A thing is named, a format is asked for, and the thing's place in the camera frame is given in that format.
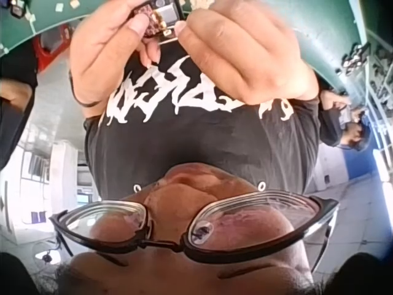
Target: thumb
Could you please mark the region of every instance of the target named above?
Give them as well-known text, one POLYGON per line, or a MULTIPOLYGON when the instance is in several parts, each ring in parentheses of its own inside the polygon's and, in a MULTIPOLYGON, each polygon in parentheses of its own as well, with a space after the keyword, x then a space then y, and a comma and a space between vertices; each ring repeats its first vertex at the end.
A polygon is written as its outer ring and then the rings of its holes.
POLYGON ((88 71, 106 73, 106 77, 123 70, 131 54, 136 50, 149 26, 145 14, 137 14, 126 22, 112 39, 105 45, 88 71))

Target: eyeglasses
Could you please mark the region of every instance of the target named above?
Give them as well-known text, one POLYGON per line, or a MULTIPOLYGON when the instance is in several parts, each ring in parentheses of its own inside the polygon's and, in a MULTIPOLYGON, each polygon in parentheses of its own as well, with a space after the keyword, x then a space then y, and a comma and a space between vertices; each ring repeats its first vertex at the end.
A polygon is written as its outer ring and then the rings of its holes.
POLYGON ((55 214, 50 220, 71 256, 63 235, 101 254, 125 254, 153 246, 183 252, 189 259, 205 264, 230 264, 268 256, 327 226, 314 271, 332 234, 337 211, 338 202, 331 199, 281 191, 256 192, 205 206, 178 242, 151 239, 154 223, 141 203, 96 202, 55 214), (267 221, 274 230, 260 226, 267 221))

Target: fingernail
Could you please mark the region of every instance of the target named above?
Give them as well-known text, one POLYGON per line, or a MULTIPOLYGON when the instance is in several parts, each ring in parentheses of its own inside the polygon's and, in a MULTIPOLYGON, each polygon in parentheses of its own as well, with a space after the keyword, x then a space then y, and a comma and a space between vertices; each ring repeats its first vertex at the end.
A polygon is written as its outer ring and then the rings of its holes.
POLYGON ((137 14, 128 21, 127 25, 131 30, 138 34, 140 38, 142 38, 149 26, 149 18, 146 14, 137 14))
POLYGON ((155 55, 155 62, 156 62, 156 63, 160 63, 160 60, 161 60, 161 50, 158 49, 158 50, 157 50, 157 53, 156 53, 156 55, 155 55))
POLYGON ((147 60, 146 61, 146 68, 150 69, 152 67, 152 61, 151 60, 147 60))
POLYGON ((184 27, 187 25, 187 23, 183 20, 179 20, 177 23, 174 25, 174 32, 178 36, 180 32, 184 29, 184 27))

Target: blue wall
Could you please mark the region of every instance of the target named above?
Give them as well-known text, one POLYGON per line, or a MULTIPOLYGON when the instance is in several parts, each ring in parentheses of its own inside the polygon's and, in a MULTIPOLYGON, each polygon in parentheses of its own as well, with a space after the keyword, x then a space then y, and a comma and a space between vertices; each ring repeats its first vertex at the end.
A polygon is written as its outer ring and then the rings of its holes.
POLYGON ((370 140, 370 145, 366 150, 362 152, 353 150, 343 151, 349 179, 354 179, 367 173, 377 171, 373 150, 378 149, 378 146, 373 132, 370 136, 372 136, 372 138, 370 140))

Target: nose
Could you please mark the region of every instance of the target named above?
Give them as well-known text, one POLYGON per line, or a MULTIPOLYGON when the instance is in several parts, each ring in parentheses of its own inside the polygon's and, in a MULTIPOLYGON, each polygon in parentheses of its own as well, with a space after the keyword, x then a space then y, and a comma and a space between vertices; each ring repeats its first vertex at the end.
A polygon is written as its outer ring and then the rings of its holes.
POLYGON ((181 182, 165 183, 145 199, 154 222, 154 240, 178 242, 193 217, 217 198, 181 182))

